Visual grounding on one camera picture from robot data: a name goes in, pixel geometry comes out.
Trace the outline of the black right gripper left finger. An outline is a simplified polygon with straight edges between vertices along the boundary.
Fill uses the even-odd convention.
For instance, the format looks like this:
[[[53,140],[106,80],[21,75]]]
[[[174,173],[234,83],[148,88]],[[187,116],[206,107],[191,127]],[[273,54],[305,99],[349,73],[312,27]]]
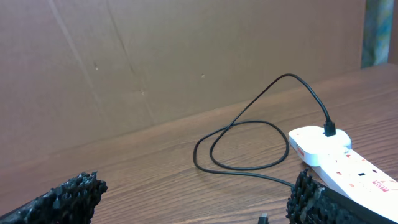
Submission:
[[[1,216],[1,224],[90,224],[108,186],[97,172],[82,172]]]

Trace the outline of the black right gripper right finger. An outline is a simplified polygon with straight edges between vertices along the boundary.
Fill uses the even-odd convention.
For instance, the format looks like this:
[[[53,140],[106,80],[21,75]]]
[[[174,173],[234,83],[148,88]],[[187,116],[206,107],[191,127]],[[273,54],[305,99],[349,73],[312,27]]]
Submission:
[[[301,171],[291,186],[286,218],[290,224],[395,224]]]

